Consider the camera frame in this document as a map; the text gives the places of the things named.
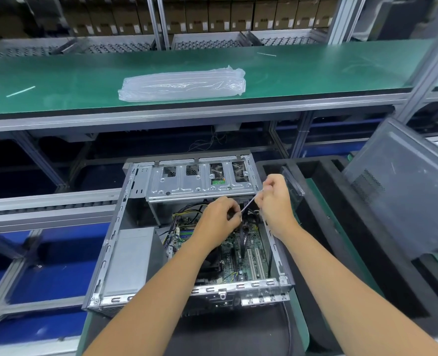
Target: person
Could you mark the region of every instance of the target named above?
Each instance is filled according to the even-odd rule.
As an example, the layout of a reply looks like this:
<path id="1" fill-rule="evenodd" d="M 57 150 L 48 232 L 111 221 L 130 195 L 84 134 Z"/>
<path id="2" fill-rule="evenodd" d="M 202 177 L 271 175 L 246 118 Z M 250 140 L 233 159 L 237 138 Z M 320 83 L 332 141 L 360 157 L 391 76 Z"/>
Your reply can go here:
<path id="1" fill-rule="evenodd" d="M 256 203 L 272 233 L 292 255 L 347 356 L 438 356 L 434 339 L 299 226 L 283 176 L 269 175 Z M 235 214 L 228 219 L 230 209 Z M 236 201 L 220 197 L 210 203 L 190 239 L 109 322 L 84 355 L 162 355 L 202 262 L 240 223 Z"/>

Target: person's right arm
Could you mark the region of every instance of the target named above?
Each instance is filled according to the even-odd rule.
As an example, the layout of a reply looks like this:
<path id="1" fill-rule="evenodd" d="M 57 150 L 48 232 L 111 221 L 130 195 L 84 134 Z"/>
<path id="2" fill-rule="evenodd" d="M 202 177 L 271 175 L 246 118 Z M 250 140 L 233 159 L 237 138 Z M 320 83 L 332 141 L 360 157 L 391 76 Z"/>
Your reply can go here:
<path id="1" fill-rule="evenodd" d="M 346 356 L 438 356 L 438 343 L 350 272 L 296 222 L 282 175 L 269 175 L 256 197 Z"/>

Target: pci slot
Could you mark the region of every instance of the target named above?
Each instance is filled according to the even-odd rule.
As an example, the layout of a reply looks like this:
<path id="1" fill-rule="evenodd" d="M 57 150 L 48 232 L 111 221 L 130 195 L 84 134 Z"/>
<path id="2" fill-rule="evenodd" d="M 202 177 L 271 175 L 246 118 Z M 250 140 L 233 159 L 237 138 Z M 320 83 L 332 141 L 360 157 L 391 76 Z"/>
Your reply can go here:
<path id="1" fill-rule="evenodd" d="M 255 256 L 257 260 L 257 268 L 260 274 L 260 278 L 264 280 L 265 279 L 264 267 L 262 265 L 262 258 L 260 257 L 260 252 L 258 251 L 258 249 L 255 249 Z"/>
<path id="2" fill-rule="evenodd" d="M 247 249 L 247 258 L 249 261 L 250 272 L 252 273 L 252 280 L 257 280 L 257 270 L 254 266 L 254 257 L 251 249 Z"/>

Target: plastic bag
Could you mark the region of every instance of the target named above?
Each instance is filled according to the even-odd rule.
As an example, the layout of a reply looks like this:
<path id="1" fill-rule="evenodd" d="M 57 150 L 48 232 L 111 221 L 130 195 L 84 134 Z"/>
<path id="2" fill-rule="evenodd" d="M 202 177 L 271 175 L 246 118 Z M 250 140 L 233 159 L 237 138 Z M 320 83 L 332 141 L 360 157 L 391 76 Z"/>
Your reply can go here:
<path id="1" fill-rule="evenodd" d="M 241 95 L 245 71 L 232 67 L 210 71 L 165 72 L 123 80 L 118 98 L 127 102 L 191 100 Z"/>

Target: person's left arm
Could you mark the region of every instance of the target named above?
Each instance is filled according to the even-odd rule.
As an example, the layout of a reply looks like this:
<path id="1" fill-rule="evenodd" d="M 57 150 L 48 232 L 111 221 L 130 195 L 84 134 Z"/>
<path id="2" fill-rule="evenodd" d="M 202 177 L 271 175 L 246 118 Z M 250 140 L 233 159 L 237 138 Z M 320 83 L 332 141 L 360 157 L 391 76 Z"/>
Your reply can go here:
<path id="1" fill-rule="evenodd" d="M 228 220 L 231 208 L 235 215 Z M 204 259 L 240 225 L 240 217 L 231 198 L 210 203 L 191 238 L 109 322 L 84 356 L 162 355 Z"/>

